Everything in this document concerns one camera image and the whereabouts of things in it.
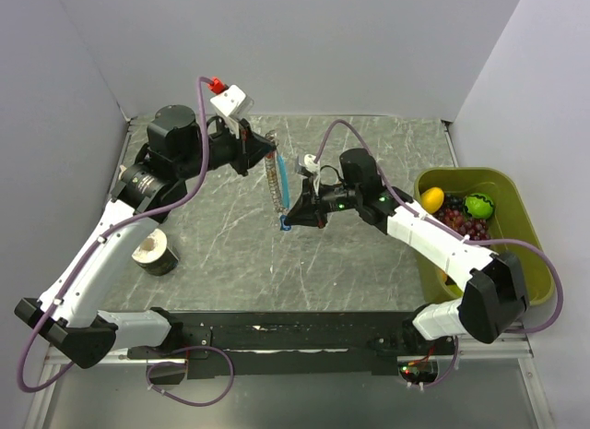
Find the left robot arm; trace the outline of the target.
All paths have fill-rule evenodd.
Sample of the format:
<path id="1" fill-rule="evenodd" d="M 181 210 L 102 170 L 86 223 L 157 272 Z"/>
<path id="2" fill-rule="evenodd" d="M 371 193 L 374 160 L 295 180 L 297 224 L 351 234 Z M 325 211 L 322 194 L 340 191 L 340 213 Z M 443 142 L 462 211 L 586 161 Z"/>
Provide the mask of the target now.
<path id="1" fill-rule="evenodd" d="M 110 351 L 150 347 L 171 357 L 183 345 L 183 321 L 159 307 L 109 313 L 100 306 L 131 255 L 185 200 L 187 180 L 230 165 L 245 176 L 275 151 L 270 136 L 248 121 L 237 129 L 218 115 L 201 128 L 195 112 L 171 105 L 147 125 L 147 142 L 114 186 L 99 224 L 75 260 L 40 298 L 24 298 L 15 314 L 75 365 L 87 369 Z"/>

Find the light blue key handle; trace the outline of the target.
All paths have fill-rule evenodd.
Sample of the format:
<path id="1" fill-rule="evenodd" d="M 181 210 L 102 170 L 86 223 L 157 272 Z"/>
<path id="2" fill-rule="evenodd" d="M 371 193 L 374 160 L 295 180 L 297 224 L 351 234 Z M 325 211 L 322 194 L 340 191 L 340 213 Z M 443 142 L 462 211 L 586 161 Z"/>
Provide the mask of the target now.
<path id="1" fill-rule="evenodd" d="M 279 178 L 280 178 L 282 204 L 283 204 L 284 209 L 289 209 L 289 207 L 290 207 L 290 194 L 289 194 L 288 173 L 287 173 L 286 163 L 280 154 L 277 155 L 277 167 L 278 167 L 278 173 L 279 173 Z"/>

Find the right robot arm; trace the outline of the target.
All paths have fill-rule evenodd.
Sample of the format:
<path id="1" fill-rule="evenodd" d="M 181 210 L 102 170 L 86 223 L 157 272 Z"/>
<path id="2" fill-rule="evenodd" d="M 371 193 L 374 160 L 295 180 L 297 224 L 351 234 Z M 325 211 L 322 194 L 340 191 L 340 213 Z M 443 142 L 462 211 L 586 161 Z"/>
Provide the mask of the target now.
<path id="1" fill-rule="evenodd" d="M 339 163 L 338 183 L 326 185 L 313 155 L 298 159 L 301 195 L 284 223 L 323 228 L 329 214 L 353 209 L 366 223 L 407 244 L 455 282 L 463 293 L 459 299 L 423 305 L 411 317 L 411 325 L 402 333 L 410 352 L 424 353 L 438 338 L 464 334 L 490 344 L 526 311 L 529 300 L 516 255 L 498 254 L 452 235 L 417 200 L 387 187 L 366 149 L 346 150 Z"/>

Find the metal keyring with small rings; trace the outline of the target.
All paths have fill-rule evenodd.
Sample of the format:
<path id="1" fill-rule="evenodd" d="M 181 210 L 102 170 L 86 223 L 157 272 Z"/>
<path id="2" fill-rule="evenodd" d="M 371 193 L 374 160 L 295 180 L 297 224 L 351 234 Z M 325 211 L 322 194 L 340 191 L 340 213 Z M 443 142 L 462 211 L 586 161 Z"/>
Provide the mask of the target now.
<path id="1" fill-rule="evenodd" d="M 277 175 L 277 132 L 275 130 L 270 130 L 265 134 L 265 139 L 273 146 L 273 149 L 265 156 L 264 160 L 266 180 L 274 211 L 277 214 L 282 214 L 284 207 Z"/>

